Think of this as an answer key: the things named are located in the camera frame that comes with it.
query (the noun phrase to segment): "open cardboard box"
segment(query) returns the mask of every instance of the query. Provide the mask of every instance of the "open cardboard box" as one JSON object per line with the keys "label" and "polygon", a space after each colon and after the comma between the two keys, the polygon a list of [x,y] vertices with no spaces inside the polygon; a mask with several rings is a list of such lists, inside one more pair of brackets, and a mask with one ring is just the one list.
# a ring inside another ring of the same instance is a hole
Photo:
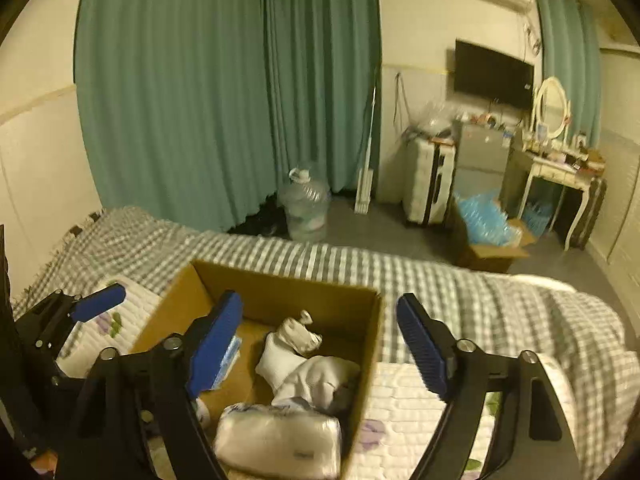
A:
{"label": "open cardboard box", "polygon": [[271,403],[271,387],[255,373],[264,338],[285,318],[297,319],[300,311],[307,310],[314,320],[311,330],[322,335],[318,354],[360,365],[360,383],[344,431],[346,451],[340,470],[340,477],[344,478],[351,461],[353,439],[364,417],[376,362],[382,299],[367,288],[308,282],[194,261],[176,277],[132,352],[146,351],[173,332],[184,334],[191,322],[208,314],[229,289],[240,295],[244,305],[242,323],[236,332],[242,345],[240,357],[220,389],[200,396],[211,416],[207,435],[215,436],[220,415],[227,406],[236,402]]}
{"label": "open cardboard box", "polygon": [[523,247],[534,243],[536,237],[527,229],[522,220],[511,218],[507,220],[507,223],[522,230],[522,238],[517,247],[470,244],[466,224],[460,216],[456,201],[450,200],[447,224],[452,229],[454,263],[459,267],[471,270],[506,273],[514,260],[527,258],[529,253]]}

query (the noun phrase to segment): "tv screen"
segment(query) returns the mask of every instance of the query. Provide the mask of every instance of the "tv screen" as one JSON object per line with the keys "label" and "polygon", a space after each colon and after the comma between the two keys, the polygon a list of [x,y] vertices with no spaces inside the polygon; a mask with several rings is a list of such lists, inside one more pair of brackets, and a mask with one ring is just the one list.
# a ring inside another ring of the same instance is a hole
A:
{"label": "tv screen", "polygon": [[456,40],[455,92],[531,109],[533,65],[495,50]]}

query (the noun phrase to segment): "plastic water jug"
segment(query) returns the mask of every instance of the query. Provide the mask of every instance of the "plastic water jug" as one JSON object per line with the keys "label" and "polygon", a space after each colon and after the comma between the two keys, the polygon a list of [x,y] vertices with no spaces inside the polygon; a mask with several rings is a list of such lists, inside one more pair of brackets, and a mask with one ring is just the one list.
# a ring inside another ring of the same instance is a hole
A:
{"label": "plastic water jug", "polygon": [[279,192],[292,240],[318,242],[326,237],[326,215],[331,202],[329,186],[312,178],[309,170],[289,171],[290,182]]}

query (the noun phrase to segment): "checkered blanket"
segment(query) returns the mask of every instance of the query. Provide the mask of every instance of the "checkered blanket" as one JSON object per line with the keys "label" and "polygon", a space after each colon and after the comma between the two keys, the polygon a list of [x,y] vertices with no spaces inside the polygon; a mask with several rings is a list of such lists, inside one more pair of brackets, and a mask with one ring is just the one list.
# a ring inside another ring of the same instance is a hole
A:
{"label": "checkered blanket", "polygon": [[[622,446],[640,368],[635,354],[625,350],[622,323],[593,296],[355,248],[201,233],[133,207],[107,212],[78,231],[14,302],[16,317],[57,288],[87,295],[105,276],[124,275],[162,294],[183,266],[202,259],[375,288],[385,300],[380,360],[411,363],[394,306],[402,293],[413,292],[454,336],[487,352],[516,356],[532,349],[560,363],[575,394],[575,445],[586,479],[596,478]],[[63,353],[73,350],[81,330],[78,324]]]}

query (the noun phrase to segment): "window curtain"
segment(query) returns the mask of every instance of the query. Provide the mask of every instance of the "window curtain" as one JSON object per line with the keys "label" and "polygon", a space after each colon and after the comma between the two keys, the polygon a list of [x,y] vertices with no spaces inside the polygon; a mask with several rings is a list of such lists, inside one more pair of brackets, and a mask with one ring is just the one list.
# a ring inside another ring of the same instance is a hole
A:
{"label": "window curtain", "polygon": [[591,8],[578,0],[537,0],[544,42],[544,77],[557,77],[571,100],[568,138],[600,138],[600,48]]}
{"label": "window curtain", "polygon": [[74,73],[106,207],[197,229],[276,191],[261,0],[81,0]]}
{"label": "window curtain", "polygon": [[332,190],[351,187],[379,75],[378,0],[262,1],[278,176],[311,161]]}

